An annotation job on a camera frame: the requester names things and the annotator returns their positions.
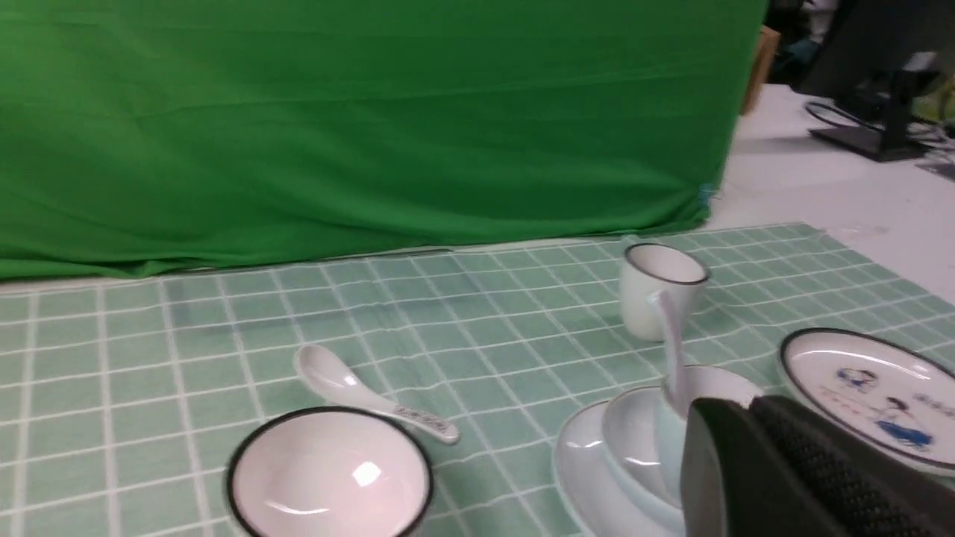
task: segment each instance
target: wooden board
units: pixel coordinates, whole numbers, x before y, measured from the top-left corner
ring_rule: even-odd
[[[753,70],[750,72],[750,82],[746,86],[746,95],[743,97],[743,108],[740,114],[749,114],[756,107],[756,103],[759,102],[759,92],[769,77],[778,44],[779,32],[765,26],[759,30],[759,40],[756,42],[756,54],[753,58]]]

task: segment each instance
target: saucer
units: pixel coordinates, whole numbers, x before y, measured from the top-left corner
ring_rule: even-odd
[[[943,366],[837,329],[791,333],[777,365],[806,406],[916,470],[955,475],[955,376]]]
[[[685,531],[683,509],[664,484],[653,437],[659,396],[660,388],[650,386],[624,392],[607,404],[601,425],[605,462],[642,511],[673,531]]]
[[[554,482],[567,512],[595,537],[677,537],[632,504],[607,468],[601,422],[607,403],[570,417],[554,448]]]
[[[229,509],[255,537],[410,535],[431,500],[431,466],[400,427],[349,407],[280,416],[229,462]]]

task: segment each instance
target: plate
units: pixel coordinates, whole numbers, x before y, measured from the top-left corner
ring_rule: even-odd
[[[791,333],[778,365],[807,406],[915,469],[955,475],[955,376],[946,368],[838,329]]]
[[[424,517],[434,479],[424,451],[387,419],[341,406],[256,429],[229,462],[229,509],[253,537],[394,537]]]
[[[577,525],[595,537],[676,537],[632,504],[604,461],[601,421],[606,401],[564,424],[554,447],[553,472],[561,500]]]

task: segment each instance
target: green checkered tablecloth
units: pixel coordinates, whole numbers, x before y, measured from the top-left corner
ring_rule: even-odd
[[[438,536],[579,532],[550,472],[562,423],[656,382],[621,326],[635,237],[377,257],[0,294],[0,535],[239,535],[223,466],[257,425],[321,404],[295,377],[325,345],[374,390],[450,418],[424,444]],[[695,363],[779,388],[788,332],[874,333],[949,366],[955,308],[804,225],[660,239],[713,269]]]

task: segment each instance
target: mug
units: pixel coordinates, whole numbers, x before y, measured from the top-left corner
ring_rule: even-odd
[[[626,330],[645,341],[663,341],[664,330],[647,299],[665,291],[679,329],[709,280],[710,270],[684,251],[653,243],[627,248],[620,268],[620,307]]]
[[[701,397],[712,397],[735,401],[743,408],[749,408],[754,398],[763,395],[762,389],[745,377],[722,368],[697,365],[687,366],[684,371],[690,402]],[[664,487],[679,502],[687,416],[673,404],[666,378],[653,407],[653,436]]]

